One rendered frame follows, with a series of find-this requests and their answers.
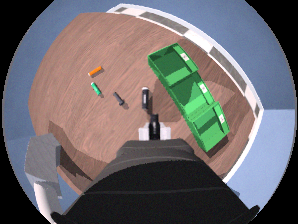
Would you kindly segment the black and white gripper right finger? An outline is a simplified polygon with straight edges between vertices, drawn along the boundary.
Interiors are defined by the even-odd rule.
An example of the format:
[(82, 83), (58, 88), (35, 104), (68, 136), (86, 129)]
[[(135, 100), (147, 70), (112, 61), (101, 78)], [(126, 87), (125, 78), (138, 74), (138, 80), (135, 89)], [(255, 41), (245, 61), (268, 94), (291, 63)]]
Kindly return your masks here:
[(165, 127), (163, 122), (159, 122), (158, 124), (159, 124), (159, 140), (160, 140), (160, 136), (161, 136), (161, 140), (171, 139), (171, 128)]

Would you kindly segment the green open-top bin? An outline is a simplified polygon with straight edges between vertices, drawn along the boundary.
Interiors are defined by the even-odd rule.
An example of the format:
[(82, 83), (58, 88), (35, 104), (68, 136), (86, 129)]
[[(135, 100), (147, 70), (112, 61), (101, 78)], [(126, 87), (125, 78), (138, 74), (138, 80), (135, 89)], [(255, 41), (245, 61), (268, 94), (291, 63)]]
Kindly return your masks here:
[(215, 102), (197, 72), (199, 68), (178, 43), (147, 58), (148, 65), (176, 104), (198, 146), (209, 151), (230, 129), (219, 102)]

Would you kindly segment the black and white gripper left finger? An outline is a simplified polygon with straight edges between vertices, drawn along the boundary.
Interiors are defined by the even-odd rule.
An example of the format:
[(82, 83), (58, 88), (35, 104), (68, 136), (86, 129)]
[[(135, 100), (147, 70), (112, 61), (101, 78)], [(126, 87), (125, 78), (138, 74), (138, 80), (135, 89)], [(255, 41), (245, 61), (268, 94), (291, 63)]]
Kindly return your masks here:
[(139, 140), (149, 140), (149, 132), (150, 132), (150, 140), (151, 140), (150, 124), (151, 123), (146, 123), (144, 128), (139, 128)]

